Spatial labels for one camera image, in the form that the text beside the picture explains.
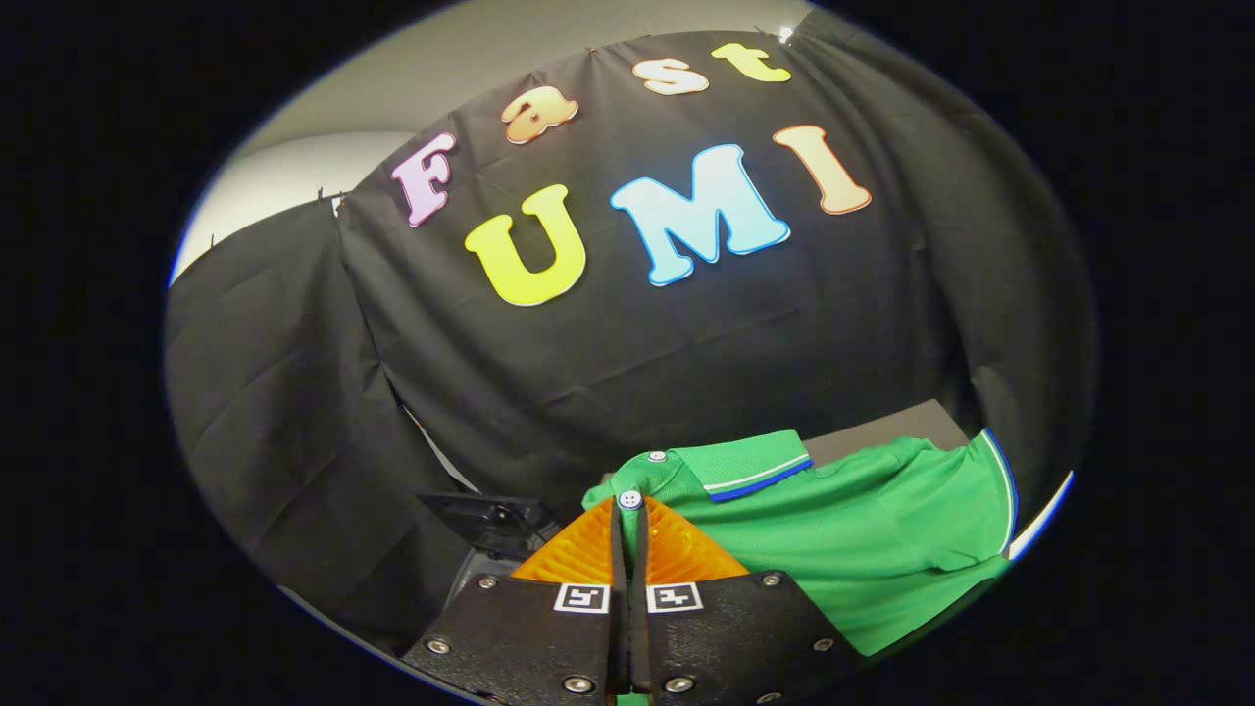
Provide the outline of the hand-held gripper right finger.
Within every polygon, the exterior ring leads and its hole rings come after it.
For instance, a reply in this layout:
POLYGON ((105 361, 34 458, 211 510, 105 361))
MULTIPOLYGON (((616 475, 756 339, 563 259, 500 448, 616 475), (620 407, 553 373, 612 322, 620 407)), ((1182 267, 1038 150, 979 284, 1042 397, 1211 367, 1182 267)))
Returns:
POLYGON ((802 705, 862 656, 788 572, 753 572, 663 502, 635 510, 628 673, 650 705, 802 705))

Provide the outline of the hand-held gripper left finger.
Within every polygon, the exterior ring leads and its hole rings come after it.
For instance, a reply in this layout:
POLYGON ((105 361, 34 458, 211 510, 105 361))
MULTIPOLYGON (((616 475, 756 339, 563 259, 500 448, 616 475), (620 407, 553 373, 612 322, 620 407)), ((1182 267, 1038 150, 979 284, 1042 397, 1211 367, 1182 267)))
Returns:
POLYGON ((517 566, 474 561, 403 662, 474 703, 612 705, 630 691, 628 576, 605 499, 517 566))

